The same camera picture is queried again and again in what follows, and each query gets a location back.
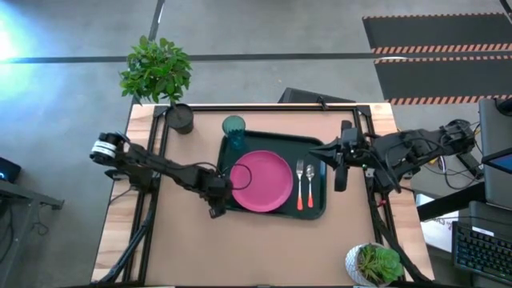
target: dark green tray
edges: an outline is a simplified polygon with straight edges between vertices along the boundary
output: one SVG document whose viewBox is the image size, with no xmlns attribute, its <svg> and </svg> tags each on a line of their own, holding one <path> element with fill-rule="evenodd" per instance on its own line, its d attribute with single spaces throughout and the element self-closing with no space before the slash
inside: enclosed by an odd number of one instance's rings
<svg viewBox="0 0 512 288">
<path fill-rule="evenodd" d="M 222 139 L 217 163 L 220 171 L 224 171 L 224 169 L 227 168 L 225 173 L 226 175 L 230 175 L 232 165 L 235 164 L 236 161 L 244 154 L 256 150 L 268 150 L 275 152 L 285 159 L 294 176 L 294 188 L 286 202 L 276 210 L 259 214 L 270 214 L 305 220 L 313 220 L 322 216 L 326 209 L 326 164 L 308 154 L 308 150 L 310 148 L 323 145 L 320 140 L 312 137 L 246 131 L 244 142 L 244 149 L 235 150 L 230 146 L 226 137 Z M 302 205 L 304 207 L 302 211 L 297 210 L 298 178 L 295 173 L 297 160 L 300 158 L 304 160 L 304 172 L 302 174 L 301 183 Z M 307 206 L 309 182 L 306 177 L 306 167 L 309 164 L 314 166 L 315 171 L 315 175 L 311 182 L 311 193 L 314 200 L 312 208 Z M 227 201 L 227 209 L 254 213 L 242 207 L 234 198 Z"/>
</svg>

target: gray floor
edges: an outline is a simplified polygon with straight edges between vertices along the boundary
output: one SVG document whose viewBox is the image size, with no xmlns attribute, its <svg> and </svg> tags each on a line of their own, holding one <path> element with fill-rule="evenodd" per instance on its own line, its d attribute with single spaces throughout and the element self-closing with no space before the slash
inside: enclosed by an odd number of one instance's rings
<svg viewBox="0 0 512 288">
<path fill-rule="evenodd" d="M 149 33 L 156 2 L 0 0 L 0 58 L 125 55 Z M 362 16 L 469 12 L 502 8 L 498 0 L 167 0 L 158 36 L 190 54 L 369 52 Z M 118 87 L 124 68 L 0 64 L 0 156 L 23 167 L 21 185 L 66 200 L 62 211 L 42 211 L 50 232 L 32 234 L 10 286 L 90 280 L 112 183 L 88 154 L 98 133 L 126 127 L 130 100 Z M 193 68 L 188 103 L 276 102 L 288 86 L 382 102 L 371 60 L 197 62 Z M 475 122 L 477 111 L 472 104 L 394 108 L 401 129 L 433 129 L 454 118 Z M 428 171 L 413 186 L 453 192 Z M 457 281 L 443 276 L 447 265 L 431 257 L 441 280 Z"/>
</svg>

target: black pot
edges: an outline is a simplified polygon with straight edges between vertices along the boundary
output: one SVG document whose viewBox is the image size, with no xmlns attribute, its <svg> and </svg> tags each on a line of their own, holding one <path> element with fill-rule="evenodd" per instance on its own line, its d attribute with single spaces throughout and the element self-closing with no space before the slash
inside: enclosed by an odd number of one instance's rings
<svg viewBox="0 0 512 288">
<path fill-rule="evenodd" d="M 180 134 L 188 134 L 194 128 L 194 112 L 187 104 L 176 104 L 166 112 L 167 125 Z"/>
</svg>

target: keyboard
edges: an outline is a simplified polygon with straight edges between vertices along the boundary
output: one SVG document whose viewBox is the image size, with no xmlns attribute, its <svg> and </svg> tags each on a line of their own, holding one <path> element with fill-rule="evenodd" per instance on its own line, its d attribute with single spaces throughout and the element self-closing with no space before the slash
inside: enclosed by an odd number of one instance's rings
<svg viewBox="0 0 512 288">
<path fill-rule="evenodd" d="M 512 285 L 512 238 L 453 222 L 451 249 L 455 267 Z"/>
</svg>

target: cup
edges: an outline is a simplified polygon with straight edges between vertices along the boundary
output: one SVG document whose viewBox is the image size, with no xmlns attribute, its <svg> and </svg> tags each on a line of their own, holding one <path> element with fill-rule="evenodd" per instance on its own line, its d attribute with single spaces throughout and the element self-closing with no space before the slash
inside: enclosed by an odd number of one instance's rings
<svg viewBox="0 0 512 288">
<path fill-rule="evenodd" d="M 244 133 L 246 132 L 246 122 L 237 115 L 231 115 L 224 119 L 222 130 L 229 141 L 231 147 L 240 150 L 244 147 Z"/>
</svg>

